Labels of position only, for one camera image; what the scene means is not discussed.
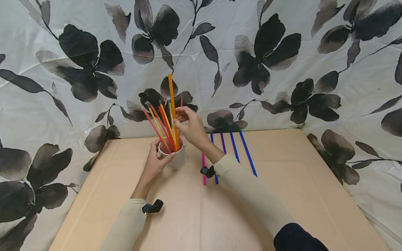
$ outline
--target blue straw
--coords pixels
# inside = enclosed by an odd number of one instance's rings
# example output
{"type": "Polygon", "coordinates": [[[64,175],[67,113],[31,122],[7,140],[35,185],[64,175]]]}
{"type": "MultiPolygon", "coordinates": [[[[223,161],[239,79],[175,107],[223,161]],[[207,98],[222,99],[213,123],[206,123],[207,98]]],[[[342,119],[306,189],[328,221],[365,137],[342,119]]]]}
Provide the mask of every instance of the blue straw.
{"type": "MultiPolygon", "coordinates": [[[[213,143],[213,134],[211,133],[211,142],[213,143]]],[[[218,176],[215,174],[215,183],[219,184],[218,176]]]]}
{"type": "Polygon", "coordinates": [[[234,155],[235,155],[235,156],[236,156],[236,158],[237,158],[237,162],[239,162],[239,163],[240,163],[240,160],[239,160],[239,155],[237,154],[236,143],[234,142],[234,138],[233,138],[233,133],[232,133],[232,131],[230,131],[230,137],[231,137],[231,139],[232,139],[232,144],[233,144],[234,155]]]}
{"type": "Polygon", "coordinates": [[[243,132],[241,130],[239,130],[239,133],[240,133],[240,137],[242,138],[242,141],[243,141],[244,149],[246,150],[246,153],[247,153],[248,161],[250,162],[252,173],[255,175],[255,177],[258,177],[257,173],[255,172],[254,164],[252,163],[250,152],[248,151],[246,141],[244,140],[243,132]]]}

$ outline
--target sleeve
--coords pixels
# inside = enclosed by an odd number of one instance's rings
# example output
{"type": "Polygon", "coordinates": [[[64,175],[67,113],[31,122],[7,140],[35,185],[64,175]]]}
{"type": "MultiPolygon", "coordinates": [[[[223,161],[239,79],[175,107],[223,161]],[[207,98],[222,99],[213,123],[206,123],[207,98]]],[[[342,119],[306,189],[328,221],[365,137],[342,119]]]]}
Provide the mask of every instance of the sleeve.
{"type": "Polygon", "coordinates": [[[214,170],[220,180],[229,184],[254,209],[272,236],[275,237],[286,224],[295,222],[268,186],[232,156],[225,155],[214,165],[214,170]]]}
{"type": "Polygon", "coordinates": [[[146,216],[142,212],[145,204],[144,199],[126,202],[99,251],[131,251],[145,225],[146,216]]]}

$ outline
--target pen holder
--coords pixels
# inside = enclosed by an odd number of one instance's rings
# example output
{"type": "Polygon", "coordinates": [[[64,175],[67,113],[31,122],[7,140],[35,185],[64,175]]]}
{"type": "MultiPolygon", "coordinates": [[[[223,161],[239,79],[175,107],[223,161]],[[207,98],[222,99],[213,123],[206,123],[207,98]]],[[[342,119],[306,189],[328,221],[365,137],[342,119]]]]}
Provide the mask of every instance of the pen holder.
{"type": "MultiPolygon", "coordinates": [[[[184,145],[183,140],[180,138],[179,138],[178,145],[179,145],[180,150],[176,152],[176,156],[172,159],[172,161],[170,161],[166,165],[168,168],[173,169],[173,170],[178,170],[178,169],[182,168],[186,164],[186,161],[187,161],[186,146],[184,145]]],[[[165,158],[168,155],[169,154],[167,153],[166,148],[163,145],[163,143],[162,142],[159,143],[159,156],[162,156],[162,158],[165,158]]]]}

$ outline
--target yellow straw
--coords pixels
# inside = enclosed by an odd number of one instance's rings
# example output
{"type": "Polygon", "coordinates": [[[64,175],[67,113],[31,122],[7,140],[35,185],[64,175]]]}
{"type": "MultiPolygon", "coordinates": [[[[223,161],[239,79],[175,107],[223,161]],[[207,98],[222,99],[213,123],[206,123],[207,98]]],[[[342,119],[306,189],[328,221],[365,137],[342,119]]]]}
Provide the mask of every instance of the yellow straw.
{"type": "Polygon", "coordinates": [[[151,115],[152,115],[152,118],[154,118],[156,127],[158,128],[159,133],[160,133],[160,135],[162,136],[161,139],[163,140],[163,143],[165,143],[165,145],[168,145],[168,144],[166,144],[165,138],[163,137],[162,130],[161,130],[160,127],[159,127],[159,124],[158,124],[158,121],[157,121],[156,118],[155,118],[154,112],[152,112],[152,109],[151,109],[149,106],[148,106],[148,108],[149,108],[149,112],[150,112],[151,115]]]}
{"type": "Polygon", "coordinates": [[[172,102],[169,102],[169,113],[170,113],[170,121],[172,122],[172,132],[173,132],[173,141],[174,141],[174,151],[177,151],[176,147],[176,134],[174,133],[174,123],[173,123],[173,113],[172,113],[172,102]]]}

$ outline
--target beige table surface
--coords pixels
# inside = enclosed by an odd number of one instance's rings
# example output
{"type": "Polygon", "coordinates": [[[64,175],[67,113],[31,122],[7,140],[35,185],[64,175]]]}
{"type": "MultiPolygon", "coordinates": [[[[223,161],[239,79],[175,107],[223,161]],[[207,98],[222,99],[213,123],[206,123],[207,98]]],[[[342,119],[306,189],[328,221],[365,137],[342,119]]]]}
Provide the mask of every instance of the beige table surface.
{"type": "MultiPolygon", "coordinates": [[[[243,134],[258,177],[329,250],[388,250],[301,130],[243,134]]],[[[240,162],[251,172],[239,133],[234,138],[240,162]]],[[[154,139],[107,142],[50,251],[99,249],[132,194],[154,139]]],[[[224,140],[234,156],[229,133],[224,140]]],[[[222,148],[219,134],[214,142],[222,148]]],[[[161,199],[164,206],[148,216],[133,250],[274,250],[270,234],[229,187],[213,178],[203,185],[201,152],[189,143],[186,152],[186,165],[165,169],[151,189],[147,202],[161,199]]]]}

